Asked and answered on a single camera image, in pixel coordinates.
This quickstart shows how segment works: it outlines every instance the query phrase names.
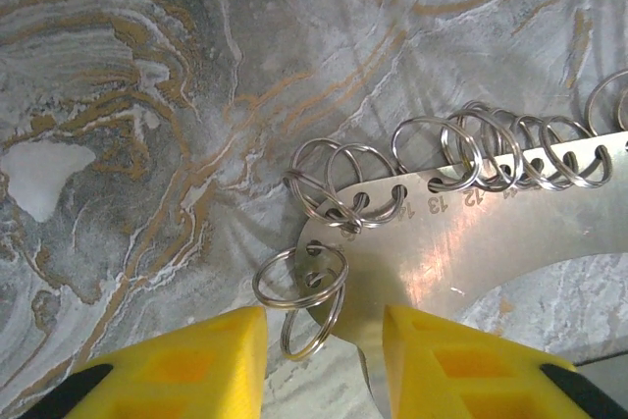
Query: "yellow plastic part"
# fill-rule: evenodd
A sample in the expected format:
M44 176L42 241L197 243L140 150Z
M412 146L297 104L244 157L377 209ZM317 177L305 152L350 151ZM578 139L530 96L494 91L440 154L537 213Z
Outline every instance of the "yellow plastic part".
M96 358L113 370L67 419L258 419L268 331L240 308Z
M412 308L386 308L384 356L393 419L590 419L540 370L566 360Z

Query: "stainless steel plate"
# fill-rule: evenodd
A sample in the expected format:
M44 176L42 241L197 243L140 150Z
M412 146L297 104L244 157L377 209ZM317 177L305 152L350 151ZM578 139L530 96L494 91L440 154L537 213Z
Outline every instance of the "stainless steel plate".
M628 353L587 363L578 371L628 410Z
M321 241L346 256L346 300L334 334L360 348L367 384L385 417L390 415L381 349L386 304L452 318L491 288L528 272L586 255L628 252L628 132L552 148L558 156L571 151L586 165L601 144L610 153L613 177L598 189L431 193L429 179L455 173L447 167L359 183L339 193L343 201L352 201L366 192L377 207L391 199L393 187L404 185L403 211L381 228L353 235L312 221L305 225L295 262L297 282L329 263L323 254L309 255L307 243ZM530 161L542 159L544 174L554 172L542 149L525 155ZM512 156L498 161L508 165ZM320 211L329 208L325 203ZM308 294L320 288L301 284L300 289ZM321 323L328 309L322 305L311 314Z

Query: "key ring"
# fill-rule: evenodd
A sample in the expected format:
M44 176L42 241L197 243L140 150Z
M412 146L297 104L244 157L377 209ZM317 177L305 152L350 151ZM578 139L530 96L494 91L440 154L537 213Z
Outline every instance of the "key ring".
M375 149L373 146L368 146L366 144L359 143L350 143L345 144L334 151L334 153L330 156L327 161L327 165L325 166L325 183L327 186L328 192L334 197L335 200L341 201L336 192L336 188L334 186L334 182L332 180L332 170L334 168L334 160L338 157L342 152L348 152L350 150L365 152L375 156L375 158L380 161L381 164L384 165L389 174L394 177L396 175L396 171L394 170L393 164L382 154L380 151ZM403 198L405 195L401 191L396 191L393 196L393 207L388 208L388 210L380 209L381 211L377 211L376 215L371 217L360 217L360 224L364 228L378 228L381 225L389 223L392 221L396 215L399 213L401 206L403 205ZM343 210L342 207L339 206L340 211L347 218L351 217L351 213L347 213Z
M465 166L467 168L466 172L460 178L460 180L454 183L428 183L428 186L431 190L433 190L434 192L462 190L464 188L471 186L473 182L478 179L480 172L482 172L482 168L481 168L482 154L475 140L469 133L467 133L462 127L458 126L456 123L450 122L442 118L437 118L437 117L410 118L409 120L405 120L401 122L396 127L391 138L391 151L400 172L404 174L408 174L410 171L401 162L401 159L399 157L399 148L398 148L397 141L399 139L399 135L401 134L401 132L403 131L405 127L410 126L410 125L415 125L415 124L437 125L441 127L445 134L445 137L443 134L441 134L441 140L443 139L445 140L444 146L446 146L446 137L447 137L447 134L445 131L451 130L455 132L462 138L462 141L464 142L464 144L466 144L470 148L471 153L473 154L473 160L471 162L467 162L468 165Z
M628 69L622 69L621 71L617 71L616 73L611 74L610 76L605 78L602 82L600 82L598 85L596 85L596 88L594 88L591 94L589 95L589 98L587 99L587 104L585 105L585 124L587 125L587 128L589 129L589 131L591 132L593 136L599 135L598 132L593 128L593 109L595 107L596 98L598 98L598 95L600 94L603 88L605 88L614 80L622 78L624 76L628 76ZM617 124L622 130L625 130L624 123L621 118L621 109L623 108L624 99L625 99L625 95L621 97L616 107Z
M336 276L336 272L332 269L327 269L328 272L332 276ZM294 325L294 319L296 318L296 313L298 310L292 310L286 313L286 318L284 320L284 324L282 325L282 336L280 339L280 347L282 349L282 354L288 360L292 360L294 362L298 362L300 360L304 360L310 355L318 352L320 348L325 343L325 340L329 337L332 332L332 327L338 320L340 312L342 311L342 304L344 303L344 292L345 287L342 285L336 296L334 297L334 304L332 304L332 309L330 310L330 314L325 319L325 322L319 329L316 336L300 351L292 352L290 349L290 335L292 334L292 326Z
M301 298L297 299L273 298L262 293L259 287L262 277L277 262L281 262L282 260L288 260L291 257L294 257L294 254L296 253L296 247L291 247L290 249L284 250L283 252L274 255L266 262L264 262L253 276L253 292L255 293L255 297L259 300L260 303L262 303L264 306L268 306L269 308L284 309L290 311L297 309L306 309L324 303L342 288L349 271L349 266L346 263L346 258L342 255L342 253L332 247L328 247L327 245L323 244L308 244L307 249L328 250L337 256L337 258L340 260L340 263L342 264L340 272L336 275L336 272L328 269L328 273L336 277L336 279L328 287L322 289L321 291L309 294L307 296L302 296Z
M523 175L523 151L521 150L521 146L519 145L518 141L516 140L510 129L503 126L493 114L488 112L487 108L484 107L484 104L480 104L481 106L478 106L478 103L479 102L475 101L468 102L461 110L449 115L447 119L457 119L457 124L464 129L467 118L475 118L482 123L486 123L487 125L489 125L495 133L500 135L502 139L506 141L508 147L512 151L512 176L508 175L501 168L501 166L497 163L495 159L495 155L493 155L492 153L488 153L487 159L491 163L491 166L495 169L496 175L489 179L486 179L480 175L476 178L474 185L484 191L502 192L509 190L517 185L517 182L521 180L521 176ZM443 129L441 137L443 137L443 134L445 135L445 139L442 140L442 144L445 146L444 150L446 150L446 129ZM469 157L464 153L464 150L460 144L458 145L458 151L460 152L460 157L463 159L463 162L468 162ZM447 161L451 163L452 157L448 152L448 149L447 153Z
M296 151L294 151L294 154L290 159L290 167L284 173L284 184L296 197L296 201L308 217L320 221L324 225L330 227L353 225L361 228L357 213L359 213L366 206L366 199L364 195L360 195L357 204L353 208L345 208L342 202L337 201L332 195L330 195L330 193L327 191L327 188L321 182L300 171L299 168L301 164L307 159L307 156L301 157L301 154L303 154L303 152L308 148L316 148L320 146L327 146L330 147L332 150L336 150L340 147L340 144L333 139L328 139L326 137L310 139L309 141L303 143L301 146L298 147L298 149L296 149ZM360 169L360 166L358 165L355 157L348 150L344 150L342 155L348 159L358 181L363 182L364 178L362 176L362 170ZM301 191L301 188L299 187L299 183L304 183L307 186L314 188L315 190L322 193L327 199L332 199L332 201L334 201L336 206L338 207L340 213L343 215L349 215L349 217L336 219L319 215L316 211L319 203L317 203L309 195L303 193Z
M595 167L597 167L595 163L594 168L590 169L589 172L585 171L578 174L577 172L574 172L574 170L570 169L569 166L567 166L565 163L563 163L551 148L549 126L555 122L561 122L571 126L575 130L581 132L584 137L593 137L593 132L587 130L579 123L574 122L573 120L565 119L564 117L556 116L546 118L544 120L543 126L541 127L541 145L543 146L549 160L553 163L556 169L559 170L565 177L567 177L570 182L574 183L575 185L581 186L582 188L599 188L607 183L612 177L612 164L606 148L604 146L601 146L598 149L599 159L601 161L601 164L603 165L603 175L599 181L591 181L587 179L587 176L595 169Z

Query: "gray marble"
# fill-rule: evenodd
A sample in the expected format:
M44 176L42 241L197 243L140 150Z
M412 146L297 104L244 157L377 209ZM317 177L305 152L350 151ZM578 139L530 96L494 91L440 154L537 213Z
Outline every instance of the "gray marble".
M0 415L94 355L255 304L315 136L387 149L470 98L580 119L628 0L0 0ZM599 116L602 124L602 113ZM426 166L442 161L432 144ZM582 360L628 344L628 257L556 264L459 319ZM355 348L301 364L269 312L264 418L376 418ZM302 314L304 341L316 327Z

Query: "white patch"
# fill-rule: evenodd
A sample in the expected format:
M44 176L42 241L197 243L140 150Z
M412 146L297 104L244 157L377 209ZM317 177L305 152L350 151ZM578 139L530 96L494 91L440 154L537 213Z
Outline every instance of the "white patch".
M203 196L203 194L207 191L207 187L209 186L210 181L207 180L201 186L192 186L189 188L183 201L181 202L182 209L186 211L191 211L192 206L196 204L198 199Z
M266 58L262 63L262 71L272 72L276 71L282 64L279 54L272 54Z
M12 146L0 160L0 170L9 176L9 194L32 218L43 223L57 207L66 180L96 158L77 144L37 141Z
M135 65L139 69L139 83L143 88L153 89L157 83L170 78L170 70L164 64L138 59Z
M156 130L159 127L159 117L150 110L144 111L144 122L149 130Z

